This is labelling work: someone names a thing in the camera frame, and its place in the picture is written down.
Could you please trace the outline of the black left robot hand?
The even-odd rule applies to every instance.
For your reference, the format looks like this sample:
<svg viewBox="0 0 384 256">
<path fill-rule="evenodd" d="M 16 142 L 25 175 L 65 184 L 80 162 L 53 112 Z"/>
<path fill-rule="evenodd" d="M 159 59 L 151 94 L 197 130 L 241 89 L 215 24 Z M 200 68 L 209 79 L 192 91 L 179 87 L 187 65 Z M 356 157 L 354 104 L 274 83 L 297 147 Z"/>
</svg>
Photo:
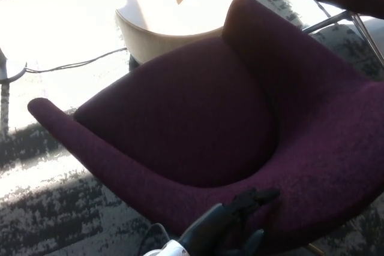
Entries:
<svg viewBox="0 0 384 256">
<path fill-rule="evenodd" d="M 280 196 L 280 190 L 277 188 L 268 188 L 257 190 L 251 188 L 244 191 L 232 200 L 231 203 L 224 206 L 224 232 L 240 223 L 244 227 L 247 218 L 262 206 L 272 202 Z M 218 255 L 255 255 L 262 239 L 264 237 L 264 229 L 258 229 L 237 249 L 228 249 L 218 252 Z"/>
</svg>

